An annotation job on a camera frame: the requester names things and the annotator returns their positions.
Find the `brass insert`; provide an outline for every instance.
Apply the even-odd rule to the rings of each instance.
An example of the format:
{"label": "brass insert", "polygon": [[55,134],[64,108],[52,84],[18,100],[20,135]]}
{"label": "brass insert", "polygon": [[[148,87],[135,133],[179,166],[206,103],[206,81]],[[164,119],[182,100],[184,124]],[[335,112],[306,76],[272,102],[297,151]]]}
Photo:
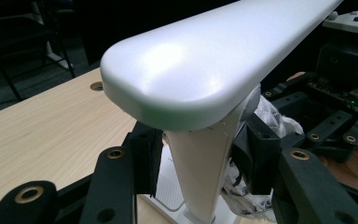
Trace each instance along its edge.
{"label": "brass insert", "polygon": [[293,158],[296,158],[298,160],[307,161],[310,159],[310,155],[308,153],[302,152],[302,151],[292,151],[290,155]]}
{"label": "brass insert", "polygon": [[40,186],[31,186],[22,189],[14,198],[16,203],[30,203],[38,199],[43,194],[43,188]]}

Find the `white armrest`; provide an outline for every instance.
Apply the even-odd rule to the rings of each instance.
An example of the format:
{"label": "white armrest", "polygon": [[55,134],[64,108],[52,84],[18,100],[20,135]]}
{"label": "white armrest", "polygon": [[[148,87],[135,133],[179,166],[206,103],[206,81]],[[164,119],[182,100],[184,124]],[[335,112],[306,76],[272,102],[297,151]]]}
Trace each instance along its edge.
{"label": "white armrest", "polygon": [[152,127],[208,127],[244,99],[340,2],[242,0],[125,39],[102,58],[103,89]]}

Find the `black mechanical part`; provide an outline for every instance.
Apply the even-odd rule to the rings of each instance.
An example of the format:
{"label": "black mechanical part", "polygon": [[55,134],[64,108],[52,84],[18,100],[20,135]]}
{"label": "black mechanical part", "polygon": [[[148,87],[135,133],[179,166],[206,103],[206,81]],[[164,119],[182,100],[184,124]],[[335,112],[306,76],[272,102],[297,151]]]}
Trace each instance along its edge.
{"label": "black mechanical part", "polygon": [[294,93],[278,98],[271,103],[279,110],[282,115],[289,118],[295,118],[303,112],[303,104],[309,99],[309,96],[303,91],[296,91]]}
{"label": "black mechanical part", "polygon": [[292,200],[281,200],[282,190],[274,191],[278,223],[358,223],[357,203],[315,155],[300,148],[283,150],[278,168]]}
{"label": "black mechanical part", "polygon": [[262,94],[269,101],[274,101],[278,98],[282,98],[283,94],[292,93],[296,91],[301,91],[299,87],[303,87],[304,84],[311,82],[312,80],[318,78],[319,75],[314,72],[306,72],[304,75],[293,78],[286,82],[279,83],[276,87],[271,90],[264,91]]}
{"label": "black mechanical part", "polygon": [[281,138],[256,114],[245,122],[235,138],[232,159],[252,194],[270,194]]}
{"label": "black mechanical part", "polygon": [[48,224],[58,211],[54,184],[31,181],[14,188],[0,201],[0,224]]}
{"label": "black mechanical part", "polygon": [[341,88],[358,89],[358,35],[338,35],[320,51],[316,72]]}
{"label": "black mechanical part", "polygon": [[100,154],[79,223],[136,223],[133,156],[126,145]]}
{"label": "black mechanical part", "polygon": [[135,193],[156,197],[163,147],[162,130],[150,128],[138,121],[132,130],[130,145],[135,160]]}

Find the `wooden table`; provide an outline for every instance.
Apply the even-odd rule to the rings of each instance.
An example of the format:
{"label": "wooden table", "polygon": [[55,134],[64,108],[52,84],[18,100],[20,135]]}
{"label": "wooden table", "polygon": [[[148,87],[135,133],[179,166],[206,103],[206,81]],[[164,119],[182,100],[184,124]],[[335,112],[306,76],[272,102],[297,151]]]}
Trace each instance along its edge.
{"label": "wooden table", "polygon": [[[62,189],[91,174],[101,151],[121,145],[135,119],[90,88],[100,81],[95,69],[0,111],[0,200],[32,180]],[[141,224],[170,223],[140,197],[138,216]]]}

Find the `metal bolt hole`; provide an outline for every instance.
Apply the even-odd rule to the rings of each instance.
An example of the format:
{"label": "metal bolt hole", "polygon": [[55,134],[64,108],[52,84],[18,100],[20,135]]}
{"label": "metal bolt hole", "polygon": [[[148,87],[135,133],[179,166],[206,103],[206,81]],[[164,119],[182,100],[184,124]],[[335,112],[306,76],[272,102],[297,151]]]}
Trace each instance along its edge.
{"label": "metal bolt hole", "polygon": [[113,149],[112,151],[107,153],[107,158],[112,160],[121,158],[122,156],[124,156],[124,151],[120,149]]}
{"label": "metal bolt hole", "polygon": [[302,151],[292,151],[290,155],[298,160],[306,161],[310,159],[310,155]]}
{"label": "metal bolt hole", "polygon": [[356,138],[351,135],[347,136],[347,140],[350,142],[356,142]]}
{"label": "metal bolt hole", "polygon": [[318,140],[318,139],[319,139],[319,135],[316,134],[316,133],[311,134],[310,137],[311,137],[313,140]]}
{"label": "metal bolt hole", "polygon": [[40,186],[31,186],[20,190],[14,198],[16,203],[30,203],[38,199],[43,194],[43,188]]}

